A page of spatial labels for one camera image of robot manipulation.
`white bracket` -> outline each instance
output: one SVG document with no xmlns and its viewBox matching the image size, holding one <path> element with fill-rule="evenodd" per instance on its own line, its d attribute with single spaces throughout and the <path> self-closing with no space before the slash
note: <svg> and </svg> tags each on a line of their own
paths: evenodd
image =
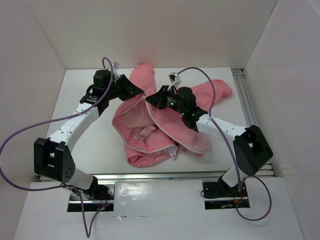
<svg viewBox="0 0 320 240">
<path fill-rule="evenodd" d="M 171 85 L 168 87 L 168 91 L 170 91 L 173 86 L 177 88 L 179 84 L 182 82 L 180 76 L 176 72 L 170 73 L 169 79 L 170 79 Z"/>
<path fill-rule="evenodd" d="M 114 81 L 114 82 L 118 81 L 118 79 L 120 78 L 120 74 L 119 74 L 119 72 L 118 72 L 119 66 L 120 66 L 120 64 L 117 63 L 116 61 L 114 61 L 114 62 L 112 63 L 113 76 L 114 76 L 113 81 Z"/>
</svg>

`pink garment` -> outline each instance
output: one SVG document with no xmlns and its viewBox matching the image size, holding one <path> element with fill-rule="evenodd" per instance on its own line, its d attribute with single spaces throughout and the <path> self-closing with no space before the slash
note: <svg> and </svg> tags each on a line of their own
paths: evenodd
<svg viewBox="0 0 320 240">
<path fill-rule="evenodd" d="M 196 156 L 212 151 L 211 141 L 206 134 L 187 128 L 181 115 L 172 109 L 156 109 L 145 101 L 145 97 L 156 93 L 154 69 L 151 65 L 138 65 L 129 80 L 144 90 L 124 101 L 118 107 L 112 125 L 124 141 L 129 164 L 135 167 L 149 167 L 169 158 L 174 159 L 177 143 L 195 153 Z M 232 94 L 232 89 L 222 80 L 213 80 L 217 102 Z M 191 88 L 197 105 L 208 111 L 213 100 L 209 82 Z"/>
</svg>

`white wall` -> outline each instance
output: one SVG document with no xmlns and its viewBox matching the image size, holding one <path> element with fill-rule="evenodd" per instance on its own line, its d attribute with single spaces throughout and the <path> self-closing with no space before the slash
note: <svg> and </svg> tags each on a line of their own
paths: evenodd
<svg viewBox="0 0 320 240">
<path fill-rule="evenodd" d="M 306 240 L 320 239 L 319 0 L 279 0 L 244 78 Z"/>
<path fill-rule="evenodd" d="M 25 0 L 67 69 L 243 68 L 277 0 Z"/>
<path fill-rule="evenodd" d="M 14 131 L 51 118 L 65 67 L 22 0 L 0 1 L 0 143 Z M 13 138 L 1 167 L 16 184 L 33 179 L 33 142 L 48 125 Z M 0 179 L 0 238 L 13 238 L 27 193 Z"/>
</svg>

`white panel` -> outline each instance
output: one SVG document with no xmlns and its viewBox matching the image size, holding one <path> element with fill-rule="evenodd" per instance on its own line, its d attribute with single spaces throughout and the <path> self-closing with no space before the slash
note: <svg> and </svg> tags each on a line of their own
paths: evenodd
<svg viewBox="0 0 320 240">
<path fill-rule="evenodd" d="M 51 118 L 65 68 L 21 0 L 0 1 L 0 144 L 13 132 Z M 1 154 L 4 173 L 18 185 L 33 180 L 33 142 L 48 125 L 14 137 Z M 14 237 L 27 192 L 0 178 L 0 239 Z"/>
<path fill-rule="evenodd" d="M 270 215 L 262 221 L 243 220 L 235 209 L 212 209 L 193 215 L 143 217 L 116 217 L 112 212 L 102 212 L 92 225 L 90 239 L 303 240 L 283 179 L 262 179 L 270 190 L 273 203 Z M 43 188 L 56 184 L 35 182 L 31 187 Z M 266 190 L 253 178 L 249 178 L 246 184 L 251 208 L 241 208 L 240 211 L 249 218 L 261 217 L 269 206 Z M 67 212 L 69 195 L 70 191 L 66 189 L 28 193 L 14 240 L 86 240 L 81 212 Z M 154 201 L 162 204 L 163 200 L 158 198 Z M 91 221 L 93 215 L 93 212 L 85 213 L 87 222 Z"/>
<path fill-rule="evenodd" d="M 306 240 L 320 238 L 320 14 L 313 2 L 279 0 L 244 69 Z"/>
<path fill-rule="evenodd" d="M 117 181 L 114 211 L 118 216 L 203 214 L 202 180 Z"/>
<path fill-rule="evenodd" d="M 277 0 L 26 0 L 67 69 L 243 68 Z"/>
<path fill-rule="evenodd" d="M 182 68 L 155 68 L 154 78 L 156 89 L 170 84 L 168 74 L 178 72 Z M 130 76 L 132 68 L 121 68 L 119 74 Z M 233 94 L 221 99 L 212 109 L 212 115 L 236 125 L 245 126 L 246 120 L 242 111 L 239 95 L 230 68 L 209 67 L 203 70 L 212 79 L 224 80 L 233 90 Z M 93 83 L 94 69 L 67 70 L 61 86 L 53 118 L 70 115 L 77 107 L 79 100 L 85 95 L 88 86 Z M 199 71 L 189 70 L 181 74 L 180 86 L 193 87 L 208 81 Z M 110 101 L 109 107 L 101 117 L 95 121 L 82 135 L 74 146 L 72 156 L 78 169 L 88 174 L 126 174 L 126 173 L 170 173 L 197 171 L 226 171 L 232 165 L 232 159 L 226 143 L 219 139 L 212 139 L 213 152 L 203 157 L 179 151 L 175 160 L 152 167 L 134 167 L 127 162 L 124 142 L 112 127 L 112 118 L 121 101 Z M 48 136 L 62 125 L 62 122 L 50 124 Z"/>
</svg>

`pink cloth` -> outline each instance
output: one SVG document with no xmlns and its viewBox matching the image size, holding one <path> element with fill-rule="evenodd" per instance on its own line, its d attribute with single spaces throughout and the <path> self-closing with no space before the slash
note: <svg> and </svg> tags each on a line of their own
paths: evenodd
<svg viewBox="0 0 320 240">
<path fill-rule="evenodd" d="M 177 143 L 192 151 L 196 156 L 212 151 L 211 141 L 206 134 L 187 128 L 181 115 L 170 108 L 156 109 L 145 101 L 145 97 L 156 93 L 154 69 L 151 65 L 138 65 L 129 80 L 144 90 L 124 101 L 118 107 L 112 125 L 122 137 L 129 164 L 149 167 L 169 158 L 175 158 Z M 232 94 L 232 89 L 222 80 L 213 80 L 217 102 Z M 191 88 L 197 105 L 208 111 L 213 100 L 209 82 Z"/>
</svg>

